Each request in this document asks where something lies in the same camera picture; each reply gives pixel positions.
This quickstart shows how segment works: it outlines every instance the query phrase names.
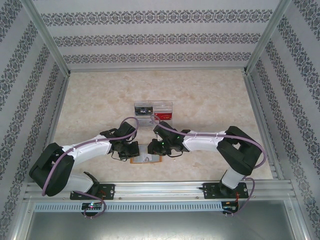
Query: black bracket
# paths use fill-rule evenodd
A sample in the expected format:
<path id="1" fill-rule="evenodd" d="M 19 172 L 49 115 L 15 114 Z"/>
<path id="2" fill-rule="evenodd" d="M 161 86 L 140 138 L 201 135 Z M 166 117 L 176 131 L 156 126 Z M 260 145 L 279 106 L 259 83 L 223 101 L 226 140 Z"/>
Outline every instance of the black bracket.
<path id="1" fill-rule="evenodd" d="M 204 199 L 236 199 L 237 193 L 239 199 L 247 199 L 249 197 L 245 182 L 239 182 L 238 186 L 228 195 L 221 193 L 219 182 L 205 182 L 200 189 L 203 190 Z"/>
<path id="2" fill-rule="evenodd" d="M 116 185 L 114 184 L 99 184 L 99 188 L 97 193 L 95 194 L 96 197 L 102 199 L 102 200 L 113 200 L 115 196 L 115 188 Z M 95 199 L 84 196 L 75 192 L 70 193 L 70 200 L 93 200 Z"/>

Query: damask pattern stripe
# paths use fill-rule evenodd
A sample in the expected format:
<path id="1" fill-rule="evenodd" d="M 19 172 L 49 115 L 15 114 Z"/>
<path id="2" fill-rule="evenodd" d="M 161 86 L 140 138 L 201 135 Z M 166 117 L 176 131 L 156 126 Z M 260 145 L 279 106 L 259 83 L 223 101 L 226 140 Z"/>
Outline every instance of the damask pattern stripe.
<path id="1" fill-rule="evenodd" d="M 18 13 L 22 9 L 22 4 L 19 0 L 7 0 L 0 11 L 0 43 L 5 38 L 11 25 L 17 18 Z"/>
<path id="2" fill-rule="evenodd" d="M 23 94 L 19 101 L 19 105 L 16 107 L 17 110 L 14 112 L 14 117 L 9 125 L 9 129 L 6 131 L 6 135 L 3 138 L 3 143 L 1 144 L 0 150 L 0 180 L 2 180 L 2 175 L 6 171 L 6 165 L 11 157 L 13 147 L 16 144 L 17 136 L 20 133 L 22 123 L 25 120 L 29 106 L 35 94 L 38 82 L 40 81 L 41 75 L 44 71 L 45 65 L 49 58 L 50 52 L 46 45 L 41 49 L 41 52 L 36 60 L 35 66 L 29 80 L 24 88 Z"/>
<path id="3" fill-rule="evenodd" d="M 302 47 L 297 34 L 294 32 L 292 26 L 286 17 L 283 17 L 277 26 L 283 40 L 286 43 L 291 56 L 298 67 L 306 86 L 312 98 L 315 100 L 318 110 L 320 111 L 320 81 L 319 73 L 316 72 L 313 63 L 310 61 L 307 52 Z"/>
<path id="4" fill-rule="evenodd" d="M 310 26 L 316 39 L 320 41 L 320 7 L 316 1 L 294 0 L 299 12 Z"/>
<path id="5" fill-rule="evenodd" d="M 255 10 L 160 10 L 43 13 L 51 26 L 175 23 L 266 23 L 273 11 Z"/>
<path id="6" fill-rule="evenodd" d="M 267 100 L 271 107 L 277 128 L 279 130 L 280 137 L 284 145 L 284 149 L 286 151 L 287 157 L 293 170 L 293 175 L 296 177 L 296 181 L 298 182 L 298 188 L 302 192 L 303 202 L 306 206 L 308 216 L 312 221 L 313 227 L 315 228 L 316 236 L 320 238 L 320 213 L 318 212 L 319 209 L 316 206 L 316 199 L 312 196 L 313 192 L 310 190 L 310 184 L 307 181 L 305 170 L 302 167 L 302 163 L 297 154 L 296 147 L 292 142 L 290 132 L 288 131 L 287 123 L 284 119 L 283 113 L 280 109 L 279 102 L 276 98 L 276 94 L 271 86 L 269 76 L 261 59 L 258 60 L 255 67 L 262 81 L 264 92 L 267 96 Z"/>
<path id="7" fill-rule="evenodd" d="M 291 83 L 274 43 L 269 41 L 265 46 L 265 50 L 271 60 L 276 75 L 279 78 L 280 85 L 282 86 L 284 95 L 290 105 L 297 127 L 300 129 L 302 139 L 307 146 L 308 153 L 311 155 L 310 158 L 313 161 L 313 166 L 317 169 L 317 174 L 320 175 L 320 144 L 317 142 L 315 132 L 311 128 L 309 119 L 305 116 L 306 113 L 304 112 L 304 108 L 300 104 L 294 85 Z"/>
<path id="8" fill-rule="evenodd" d="M 1 213 L 2 217 L 0 220 L 0 239 L 6 239 L 6 234 L 9 230 L 9 226 L 13 220 L 14 210 L 17 207 L 17 201 L 19 199 L 19 195 L 21 193 L 21 187 L 23 185 L 24 179 L 26 177 L 30 160 L 33 156 L 34 147 L 37 143 L 37 139 L 40 134 L 40 130 L 46 115 L 46 111 L 50 102 L 50 98 L 52 96 L 55 83 L 57 81 L 57 77 L 59 75 L 59 67 L 57 64 L 54 64 L 53 70 L 50 73 L 50 77 L 48 79 L 45 91 L 41 98 L 41 104 L 38 107 L 37 114 L 34 118 L 33 125 L 31 127 L 31 131 L 29 133 L 27 142 L 25 144 L 25 148 L 23 150 L 23 154 L 21 156 L 21 160 L 19 162 L 19 166 L 14 175 L 14 181 L 12 187 L 9 190 L 9 195 L 7 196 L 7 201 L 4 204 L 4 211 Z M 57 101 L 55 103 L 54 112 L 56 111 L 59 97 L 62 91 L 64 83 L 61 84 L 59 94 L 57 96 Z"/>
<path id="9" fill-rule="evenodd" d="M 16 82 L 18 73 L 21 70 L 22 64 L 25 62 L 31 46 L 33 45 L 38 31 L 35 25 L 30 21 L 25 29 L 19 44 L 16 46 L 12 58 L 7 64 L 7 68 L 3 71 L 0 80 L 0 111 L 5 105 L 13 83 Z"/>
<path id="10" fill-rule="evenodd" d="M 54 37 L 58 47 L 163 45 L 163 44 L 256 44 L 260 33 L 132 34 Z"/>
<path id="11" fill-rule="evenodd" d="M 251 52 L 165 52 L 64 55 L 67 64 L 248 61 Z"/>

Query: marble floor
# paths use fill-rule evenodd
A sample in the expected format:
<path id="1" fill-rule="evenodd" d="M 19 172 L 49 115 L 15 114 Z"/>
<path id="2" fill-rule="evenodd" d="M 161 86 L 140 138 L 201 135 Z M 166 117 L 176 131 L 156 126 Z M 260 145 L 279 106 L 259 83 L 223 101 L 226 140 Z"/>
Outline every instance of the marble floor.
<path id="1" fill-rule="evenodd" d="M 262 142 L 240 70 L 72 73 L 54 142 L 76 144 L 117 128 L 134 115 L 136 101 L 172 101 L 173 127 L 179 131 L 219 132 L 237 126 Z M 152 129 L 140 128 L 136 140 L 148 144 L 154 136 Z M 101 182 L 208 181 L 220 180 L 227 168 L 218 152 L 194 151 L 147 164 L 114 160 L 108 154 L 74 171 L 90 172 Z M 272 179 L 269 164 L 251 176 Z"/>

